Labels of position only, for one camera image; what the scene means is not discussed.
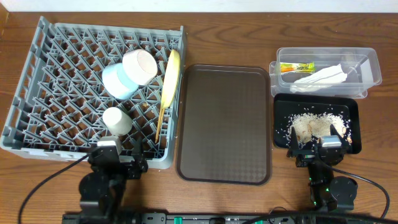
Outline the white plastic cup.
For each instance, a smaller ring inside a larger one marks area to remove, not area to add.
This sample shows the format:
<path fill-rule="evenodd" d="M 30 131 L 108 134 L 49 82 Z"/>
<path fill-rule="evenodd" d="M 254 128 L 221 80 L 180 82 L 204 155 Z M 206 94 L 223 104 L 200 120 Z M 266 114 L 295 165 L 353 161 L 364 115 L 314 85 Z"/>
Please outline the white plastic cup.
<path fill-rule="evenodd" d="M 102 119 L 112 135 L 123 136 L 132 129 L 132 119 L 117 107 L 106 109 Z"/>

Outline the yellow round plate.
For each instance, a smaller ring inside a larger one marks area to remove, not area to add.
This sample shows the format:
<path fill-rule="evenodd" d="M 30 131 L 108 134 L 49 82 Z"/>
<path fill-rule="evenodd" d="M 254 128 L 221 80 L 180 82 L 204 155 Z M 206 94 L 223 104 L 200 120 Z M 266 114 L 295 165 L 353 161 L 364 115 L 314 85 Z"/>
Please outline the yellow round plate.
<path fill-rule="evenodd" d="M 165 71 L 160 104 L 161 109 L 166 109 L 172 104 L 180 75 L 180 64 L 180 54 L 176 50 L 172 50 Z"/>

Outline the grey plastic dishwasher rack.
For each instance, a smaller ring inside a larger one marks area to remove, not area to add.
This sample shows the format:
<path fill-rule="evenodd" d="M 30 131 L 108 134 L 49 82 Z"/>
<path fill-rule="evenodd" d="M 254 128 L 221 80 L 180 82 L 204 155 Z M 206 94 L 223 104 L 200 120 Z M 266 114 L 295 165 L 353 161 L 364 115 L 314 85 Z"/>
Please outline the grey plastic dishwasher rack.
<path fill-rule="evenodd" d="M 41 17 L 1 134 L 1 147 L 26 159 L 75 161 L 109 131 L 103 112 L 117 107 L 132 118 L 121 138 L 121 159 L 128 161 L 142 138 L 149 167 L 172 165 L 178 99 L 161 116 L 163 79 L 172 50 L 185 56 L 186 33 L 132 27 L 52 24 Z M 151 53 L 157 76 L 127 100 L 111 96 L 102 82 L 108 65 L 125 53 Z"/>

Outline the spilled rice food waste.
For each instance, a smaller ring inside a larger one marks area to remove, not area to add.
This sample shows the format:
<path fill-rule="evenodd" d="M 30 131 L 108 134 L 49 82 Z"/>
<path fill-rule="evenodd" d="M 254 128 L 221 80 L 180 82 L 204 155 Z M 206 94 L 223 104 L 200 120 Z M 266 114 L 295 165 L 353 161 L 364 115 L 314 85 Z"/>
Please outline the spilled rice food waste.
<path fill-rule="evenodd" d="M 351 137 L 351 126 L 349 125 L 350 119 L 344 119 L 340 113 L 333 115 L 332 113 L 302 113 L 291 114 L 288 117 L 288 124 L 284 126 L 279 132 L 282 137 L 288 141 L 291 140 L 292 129 L 295 129 L 299 146 L 304 146 L 310 141 L 319 141 L 322 136 L 330 135 L 330 126 L 333 125 L 337 133 L 349 145 L 352 145 L 353 139 Z"/>

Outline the brown plastic serving tray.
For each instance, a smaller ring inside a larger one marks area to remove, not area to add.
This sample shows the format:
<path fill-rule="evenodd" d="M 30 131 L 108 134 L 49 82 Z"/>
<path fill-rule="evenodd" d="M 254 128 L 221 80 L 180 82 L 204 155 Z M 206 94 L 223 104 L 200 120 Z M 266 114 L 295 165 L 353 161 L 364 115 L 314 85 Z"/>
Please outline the brown plastic serving tray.
<path fill-rule="evenodd" d="M 176 170 L 189 181 L 262 185 L 272 175 L 269 74 L 192 65 L 184 73 Z"/>

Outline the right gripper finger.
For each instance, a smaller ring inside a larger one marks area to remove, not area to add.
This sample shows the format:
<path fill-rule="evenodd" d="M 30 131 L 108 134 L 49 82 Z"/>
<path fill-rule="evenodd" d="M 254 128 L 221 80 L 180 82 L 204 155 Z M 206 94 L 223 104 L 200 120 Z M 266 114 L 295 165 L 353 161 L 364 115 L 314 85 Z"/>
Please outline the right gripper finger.
<path fill-rule="evenodd" d="M 338 133 L 338 131 L 332 124 L 330 125 L 330 135 L 334 139 L 338 139 L 339 141 L 339 143 L 335 143 L 335 146 L 339 146 L 342 149 L 350 149 L 350 144 L 348 143 L 348 141 L 343 139 L 343 137 Z"/>
<path fill-rule="evenodd" d="M 292 128 L 290 134 L 289 151 L 295 151 L 295 150 L 299 150 L 299 141 L 297 139 L 295 128 Z"/>

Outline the green snack wrapper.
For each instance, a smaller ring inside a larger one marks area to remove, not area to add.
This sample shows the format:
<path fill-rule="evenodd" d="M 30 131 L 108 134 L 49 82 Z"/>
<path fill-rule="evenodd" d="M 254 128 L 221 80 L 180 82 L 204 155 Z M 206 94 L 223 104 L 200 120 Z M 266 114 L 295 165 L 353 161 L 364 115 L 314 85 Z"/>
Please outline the green snack wrapper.
<path fill-rule="evenodd" d="M 290 72 L 304 72 L 304 73 L 314 73 L 315 64 L 311 63 L 280 63 L 281 73 Z"/>

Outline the white bowl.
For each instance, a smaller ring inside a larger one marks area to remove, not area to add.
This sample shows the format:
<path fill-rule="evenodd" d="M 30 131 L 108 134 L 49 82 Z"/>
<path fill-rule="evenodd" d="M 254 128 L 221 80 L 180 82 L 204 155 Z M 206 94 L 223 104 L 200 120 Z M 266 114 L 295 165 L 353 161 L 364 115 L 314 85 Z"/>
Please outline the white bowl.
<path fill-rule="evenodd" d="M 124 54 L 122 65 L 127 77 L 138 85 L 149 84 L 158 72 L 155 58 L 142 49 Z"/>

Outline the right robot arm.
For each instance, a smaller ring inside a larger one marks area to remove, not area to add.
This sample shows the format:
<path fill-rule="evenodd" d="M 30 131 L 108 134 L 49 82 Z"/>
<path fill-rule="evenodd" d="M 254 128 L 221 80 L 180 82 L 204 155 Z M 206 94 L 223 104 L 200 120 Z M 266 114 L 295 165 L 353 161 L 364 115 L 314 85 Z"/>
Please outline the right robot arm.
<path fill-rule="evenodd" d="M 349 177 L 334 176 L 332 168 L 339 164 L 349 146 L 333 125 L 330 134 L 322 136 L 311 149 L 299 147 L 295 129 L 291 129 L 287 157 L 295 158 L 297 167 L 306 167 L 310 176 L 310 198 L 318 211 L 343 212 L 354 209 L 358 184 Z"/>

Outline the white tissue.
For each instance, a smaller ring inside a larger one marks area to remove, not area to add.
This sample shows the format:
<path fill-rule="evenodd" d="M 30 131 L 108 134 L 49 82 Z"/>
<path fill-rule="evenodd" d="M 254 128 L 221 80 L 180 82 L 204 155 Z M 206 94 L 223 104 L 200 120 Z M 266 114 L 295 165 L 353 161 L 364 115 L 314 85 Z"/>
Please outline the white tissue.
<path fill-rule="evenodd" d="M 298 79 L 290 86 L 292 93 L 309 93 L 343 83 L 348 75 L 340 64 L 323 68 L 314 74 Z"/>

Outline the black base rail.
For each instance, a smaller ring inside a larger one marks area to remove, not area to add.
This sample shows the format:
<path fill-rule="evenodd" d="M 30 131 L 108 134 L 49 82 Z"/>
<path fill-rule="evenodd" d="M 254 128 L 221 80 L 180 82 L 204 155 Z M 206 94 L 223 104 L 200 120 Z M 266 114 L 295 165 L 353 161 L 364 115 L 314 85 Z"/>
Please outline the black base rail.
<path fill-rule="evenodd" d="M 397 223 L 396 220 L 369 217 L 366 215 L 315 213 L 315 212 L 280 212 L 261 216 L 253 215 L 167 215 L 164 213 L 122 212 L 114 217 L 95 217 L 82 213 L 64 214 L 62 223 L 122 223 L 122 224 L 313 224 L 313 223 Z"/>

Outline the black waste tray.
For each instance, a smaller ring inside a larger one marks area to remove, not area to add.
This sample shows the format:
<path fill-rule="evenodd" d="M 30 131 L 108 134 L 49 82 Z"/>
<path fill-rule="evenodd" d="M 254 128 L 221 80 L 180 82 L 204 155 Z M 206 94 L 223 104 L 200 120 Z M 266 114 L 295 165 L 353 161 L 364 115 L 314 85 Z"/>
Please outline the black waste tray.
<path fill-rule="evenodd" d="M 288 148 L 290 127 L 294 116 L 312 113 L 314 115 L 332 114 L 339 116 L 348 126 L 350 134 L 350 154 L 362 150 L 358 104 L 351 98 L 332 96 L 296 95 L 279 93 L 274 97 L 274 144 Z"/>

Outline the light blue saucer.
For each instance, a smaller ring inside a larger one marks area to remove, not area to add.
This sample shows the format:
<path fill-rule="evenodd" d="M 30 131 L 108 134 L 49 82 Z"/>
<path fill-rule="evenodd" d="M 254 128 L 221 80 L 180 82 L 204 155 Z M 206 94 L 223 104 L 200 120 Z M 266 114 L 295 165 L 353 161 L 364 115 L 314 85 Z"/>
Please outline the light blue saucer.
<path fill-rule="evenodd" d="M 129 99 L 139 88 L 127 76 L 122 63 L 108 65 L 102 72 L 102 82 L 106 91 L 119 100 Z"/>

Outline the clear plastic waste bin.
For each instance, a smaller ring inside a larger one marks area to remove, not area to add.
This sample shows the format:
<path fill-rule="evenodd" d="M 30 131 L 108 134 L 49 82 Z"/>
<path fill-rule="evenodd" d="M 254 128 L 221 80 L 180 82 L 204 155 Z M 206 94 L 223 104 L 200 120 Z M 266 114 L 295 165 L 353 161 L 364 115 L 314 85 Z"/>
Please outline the clear plastic waste bin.
<path fill-rule="evenodd" d="M 269 65 L 271 95 L 292 93 L 290 86 L 294 81 L 313 73 L 281 73 L 280 63 L 315 64 L 315 72 L 340 64 L 348 75 L 343 83 L 323 88 L 304 95 L 340 96 L 346 98 L 365 98 L 368 89 L 382 83 L 381 69 L 377 53 L 366 47 L 283 47 L 277 51 L 276 61 Z"/>

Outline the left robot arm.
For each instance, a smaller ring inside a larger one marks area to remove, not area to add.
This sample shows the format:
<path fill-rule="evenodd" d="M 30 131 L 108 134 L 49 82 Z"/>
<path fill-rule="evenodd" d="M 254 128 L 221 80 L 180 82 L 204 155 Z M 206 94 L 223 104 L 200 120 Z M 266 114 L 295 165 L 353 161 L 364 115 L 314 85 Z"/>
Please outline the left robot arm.
<path fill-rule="evenodd" d="M 75 223 L 140 223 L 139 214 L 119 210 L 128 180 L 140 179 L 149 166 L 142 139 L 134 144 L 129 162 L 121 160 L 122 144 L 117 136 L 101 138 L 88 155 L 92 172 L 79 184 L 81 212 Z"/>

